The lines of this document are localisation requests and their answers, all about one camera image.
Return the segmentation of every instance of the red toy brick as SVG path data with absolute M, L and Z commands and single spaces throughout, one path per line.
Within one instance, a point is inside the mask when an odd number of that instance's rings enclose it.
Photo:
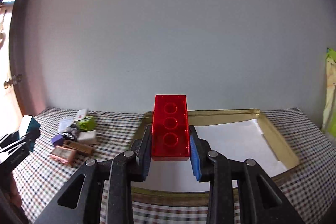
M 188 160 L 190 139 L 185 95 L 156 95 L 152 126 L 153 160 Z

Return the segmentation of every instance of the gray wall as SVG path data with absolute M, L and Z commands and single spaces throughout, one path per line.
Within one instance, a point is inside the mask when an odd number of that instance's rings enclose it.
M 31 112 L 300 107 L 321 123 L 335 0 L 21 0 Z

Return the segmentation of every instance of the purple block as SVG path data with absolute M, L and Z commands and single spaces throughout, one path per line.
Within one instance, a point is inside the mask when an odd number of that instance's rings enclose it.
M 54 147 L 57 146 L 57 145 L 62 146 L 63 145 L 63 141 L 64 141 L 64 139 L 63 139 L 63 137 L 62 137 L 61 134 L 58 134 L 58 135 L 56 135 L 55 137 L 53 137 L 51 139 L 52 145 Z

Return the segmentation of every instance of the gold tray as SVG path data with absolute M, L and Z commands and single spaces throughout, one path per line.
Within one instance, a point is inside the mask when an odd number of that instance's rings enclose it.
M 300 164 L 298 156 L 293 152 L 280 132 L 259 109 L 195 110 L 188 111 L 188 119 L 189 124 L 194 126 L 209 126 L 257 119 L 258 125 L 263 131 L 268 145 L 276 157 L 288 169 L 288 171 L 272 177 L 277 185 L 283 184 L 290 174 L 290 169 Z M 134 136 L 135 139 L 142 138 L 145 127 L 152 123 L 152 120 L 153 112 L 147 112 Z M 166 206 L 207 206 L 209 192 L 177 193 L 132 187 L 132 199 L 133 201 L 141 203 Z M 234 200 L 238 200 L 237 188 L 234 188 Z

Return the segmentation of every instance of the screw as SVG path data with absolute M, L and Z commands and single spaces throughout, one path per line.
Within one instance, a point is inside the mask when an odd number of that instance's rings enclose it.
M 218 156 L 218 152 L 215 151 L 215 150 L 210 150 L 210 151 L 208 152 L 208 155 L 209 155 L 209 157 L 215 158 L 215 157 Z
M 87 166 L 92 166 L 92 165 L 94 165 L 96 162 L 95 162 L 95 160 L 94 159 L 88 159 L 86 162 L 85 162 L 85 164 L 87 165 Z
M 124 156 L 125 157 L 132 157 L 134 154 L 134 152 L 132 150 L 127 150 L 124 152 Z
M 246 164 L 247 164 L 248 166 L 255 166 L 255 160 L 253 160 L 253 159 L 248 159 L 248 160 L 246 161 Z

